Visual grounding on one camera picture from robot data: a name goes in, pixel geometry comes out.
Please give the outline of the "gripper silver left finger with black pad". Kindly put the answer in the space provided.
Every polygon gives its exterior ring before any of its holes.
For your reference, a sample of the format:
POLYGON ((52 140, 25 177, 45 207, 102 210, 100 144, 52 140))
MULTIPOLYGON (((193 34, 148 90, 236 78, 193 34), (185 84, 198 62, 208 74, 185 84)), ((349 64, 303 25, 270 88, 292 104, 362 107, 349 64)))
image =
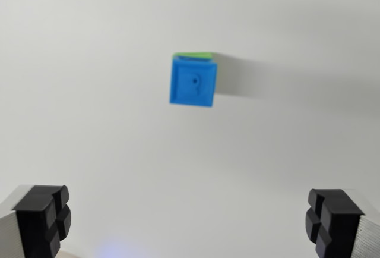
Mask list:
POLYGON ((1 202, 1 257, 56 257, 71 227, 68 187, 20 185, 1 202))

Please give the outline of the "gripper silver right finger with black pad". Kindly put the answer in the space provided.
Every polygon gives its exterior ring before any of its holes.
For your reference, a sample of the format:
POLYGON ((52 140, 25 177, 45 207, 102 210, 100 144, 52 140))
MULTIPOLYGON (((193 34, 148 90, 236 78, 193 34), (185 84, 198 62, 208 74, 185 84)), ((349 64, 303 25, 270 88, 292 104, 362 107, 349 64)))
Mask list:
POLYGON ((379 257, 379 210, 353 189, 311 189, 305 229, 319 257, 379 257))

